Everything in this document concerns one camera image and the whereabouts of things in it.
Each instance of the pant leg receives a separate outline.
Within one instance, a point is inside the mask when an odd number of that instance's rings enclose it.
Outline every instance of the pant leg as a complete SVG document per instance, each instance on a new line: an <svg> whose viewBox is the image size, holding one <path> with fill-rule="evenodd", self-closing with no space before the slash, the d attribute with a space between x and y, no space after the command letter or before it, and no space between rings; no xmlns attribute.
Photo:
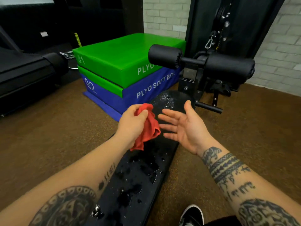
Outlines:
<svg viewBox="0 0 301 226"><path fill-rule="evenodd" d="M211 221L205 226L242 226L236 216L227 216L214 221Z"/></svg>

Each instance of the left hand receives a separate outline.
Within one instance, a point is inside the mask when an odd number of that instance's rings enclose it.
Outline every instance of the left hand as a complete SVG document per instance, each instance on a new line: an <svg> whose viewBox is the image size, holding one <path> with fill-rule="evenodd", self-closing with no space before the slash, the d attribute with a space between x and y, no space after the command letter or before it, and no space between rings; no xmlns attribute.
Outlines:
<svg viewBox="0 0 301 226"><path fill-rule="evenodd" d="M141 105L130 106L120 118L116 136L127 144L127 150L134 146L135 140L142 133L148 111L143 110L138 116L134 113Z"/></svg>

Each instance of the black foam roller pad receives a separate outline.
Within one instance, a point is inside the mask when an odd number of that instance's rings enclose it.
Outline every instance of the black foam roller pad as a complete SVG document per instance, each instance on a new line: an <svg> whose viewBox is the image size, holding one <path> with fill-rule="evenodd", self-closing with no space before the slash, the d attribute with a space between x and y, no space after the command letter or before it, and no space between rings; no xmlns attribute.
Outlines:
<svg viewBox="0 0 301 226"><path fill-rule="evenodd" d="M148 60L151 64L177 69L180 65L181 49L154 44L148 51Z"/></svg>
<svg viewBox="0 0 301 226"><path fill-rule="evenodd" d="M212 53L208 57L204 74L213 79L243 84L254 74L255 61Z"/></svg>

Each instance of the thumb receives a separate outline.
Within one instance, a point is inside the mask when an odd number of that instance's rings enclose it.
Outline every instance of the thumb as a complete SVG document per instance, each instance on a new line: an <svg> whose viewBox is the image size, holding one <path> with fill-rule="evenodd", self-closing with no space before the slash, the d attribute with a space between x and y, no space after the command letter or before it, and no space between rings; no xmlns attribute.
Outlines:
<svg viewBox="0 0 301 226"><path fill-rule="evenodd" d="M148 116L148 110L145 109L145 110L143 110L137 117L138 117L141 121L145 122L147 116Z"/></svg>
<svg viewBox="0 0 301 226"><path fill-rule="evenodd" d="M192 118L193 116L197 115L193 107L191 106L191 101L188 100L184 104L184 110L188 118Z"/></svg>

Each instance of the forearm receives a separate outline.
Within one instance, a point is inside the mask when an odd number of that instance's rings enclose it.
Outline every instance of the forearm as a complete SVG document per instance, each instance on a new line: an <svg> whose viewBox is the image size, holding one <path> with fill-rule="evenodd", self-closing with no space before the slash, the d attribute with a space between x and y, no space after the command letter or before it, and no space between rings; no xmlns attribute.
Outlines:
<svg viewBox="0 0 301 226"><path fill-rule="evenodd" d="M34 225L35 221L41 221L39 225L48 225L61 218L60 221L83 224L125 148L125 143L112 137L4 209L0 213L0 222L2 225Z"/></svg>
<svg viewBox="0 0 301 226"><path fill-rule="evenodd" d="M301 206L232 155L216 140L198 155L243 225L300 225Z"/></svg>

